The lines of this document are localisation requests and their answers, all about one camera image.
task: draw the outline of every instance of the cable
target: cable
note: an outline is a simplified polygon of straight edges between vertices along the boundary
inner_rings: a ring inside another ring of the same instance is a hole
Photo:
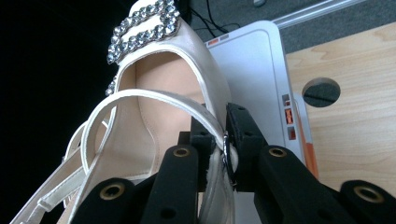
[[[229,33],[228,30],[223,29],[222,27],[218,26],[218,25],[213,21],[212,13],[210,12],[209,0],[206,0],[206,5],[207,5],[207,13],[209,14],[209,19],[212,21],[212,24],[213,24],[216,28],[218,28],[221,32],[223,32],[224,34]]]
[[[226,24],[226,25],[221,26],[221,28],[226,27],[226,26],[231,26],[231,25],[235,25],[235,26],[237,26],[238,28],[241,28],[241,25],[239,25],[238,23]],[[207,30],[207,28],[201,27],[201,28],[196,28],[196,29],[194,29],[194,31],[199,31],[199,30]],[[216,30],[218,30],[218,28],[213,28],[213,29],[210,29],[210,30],[211,30],[211,31],[216,31]]]
[[[191,8],[191,12],[192,12],[192,15],[194,15],[194,16],[198,17],[199,19],[201,19],[201,21],[205,24],[205,26],[207,28],[207,31],[209,31],[209,33],[212,34],[213,38],[215,38],[216,37],[215,34],[212,32],[212,30],[210,29],[209,25],[205,21],[205,19],[200,14],[198,14],[198,12],[196,12],[192,8]]]
[[[241,27],[238,23],[230,23],[230,24],[218,26],[218,25],[213,21],[212,13],[211,13],[211,11],[210,11],[210,5],[209,5],[209,1],[208,1],[208,0],[206,0],[206,5],[207,5],[207,12],[208,12],[208,14],[209,14],[209,19],[210,19],[210,20],[208,20],[208,19],[206,19],[206,18],[203,18],[197,11],[195,11],[194,9],[192,9],[192,8],[190,7],[191,14],[194,15],[194,16],[196,16],[196,17],[198,17],[199,19],[201,19],[201,21],[205,24],[205,27],[206,27],[206,28],[194,29],[194,31],[206,29],[210,34],[212,34],[213,38],[216,38],[216,36],[215,36],[215,34],[213,33],[213,31],[219,30],[220,32],[222,32],[222,33],[224,33],[224,34],[227,34],[227,33],[230,33],[230,32],[229,32],[227,29],[225,29],[224,27],[230,26],[230,25],[236,25],[238,28]],[[210,28],[210,27],[209,27],[209,24],[215,26],[216,28],[215,28],[215,29]]]

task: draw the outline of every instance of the metal buckle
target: metal buckle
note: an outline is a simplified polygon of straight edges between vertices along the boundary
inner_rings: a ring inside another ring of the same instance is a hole
[[[231,148],[230,148],[230,138],[228,132],[224,133],[223,136],[223,164],[224,168],[227,170],[228,177],[230,178],[230,184],[235,189],[236,180],[235,180],[235,173],[233,172],[233,164],[231,162]]]

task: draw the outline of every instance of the black background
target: black background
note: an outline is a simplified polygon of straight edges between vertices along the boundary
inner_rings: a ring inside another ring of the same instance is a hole
[[[106,63],[107,46],[132,4],[33,0],[0,6],[0,223],[9,223],[58,167],[75,129],[105,98],[118,69]],[[55,221],[46,216],[45,223]]]

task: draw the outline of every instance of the shoe strap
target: shoe strap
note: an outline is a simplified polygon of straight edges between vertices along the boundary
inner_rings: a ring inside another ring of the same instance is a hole
[[[200,211],[200,223],[234,223],[233,188],[230,185],[226,169],[223,169],[220,153],[223,150],[224,131],[217,119],[204,106],[185,96],[167,91],[132,89],[118,91],[107,97],[92,111],[87,121],[87,128],[82,135],[81,155],[85,172],[89,174],[88,171],[95,159],[96,153],[93,149],[100,122],[114,107],[131,97],[148,97],[180,108],[197,119],[215,137],[217,147],[210,157],[206,175],[206,192]],[[233,169],[236,170],[238,157],[233,146],[231,146],[231,158]],[[79,204],[84,200],[84,195],[86,195],[84,190],[79,193],[78,202],[75,204],[70,218],[73,218]]]
[[[40,186],[11,223],[39,223],[45,212],[78,189],[84,177],[78,149]]]
[[[66,153],[64,154],[64,161],[67,160],[67,158],[69,158],[79,148],[82,132],[84,131],[86,124],[87,121],[82,123],[74,132],[69,144],[67,145]]]
[[[86,173],[89,172],[93,159],[95,158],[96,152],[93,149],[96,141],[96,131],[98,130],[101,121],[105,118],[105,115],[111,111],[111,109],[117,106],[117,104],[120,104],[122,101],[128,100],[131,97],[137,96],[159,100],[189,113],[215,137],[218,148],[220,150],[223,149],[224,131],[219,122],[204,106],[198,104],[192,99],[168,91],[148,91],[139,89],[118,91],[102,101],[92,111],[87,121],[87,128],[85,129],[81,139],[81,145],[84,146],[81,149],[82,166]],[[231,146],[231,158],[233,169],[236,170],[238,157],[233,146]]]

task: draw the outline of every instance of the brass insert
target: brass insert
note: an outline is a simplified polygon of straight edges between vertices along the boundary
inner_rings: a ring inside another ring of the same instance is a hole
[[[125,191],[125,186],[121,182],[116,182],[107,185],[100,191],[100,197],[103,200],[109,201],[120,197]]]
[[[184,147],[174,150],[174,155],[176,157],[186,157],[190,155],[190,151]]]
[[[384,197],[378,193],[376,190],[366,187],[366,186],[356,186],[353,191],[362,198],[364,201],[369,203],[382,203],[384,202]]]
[[[275,157],[285,157],[288,153],[280,148],[274,147],[269,150],[270,154]]]

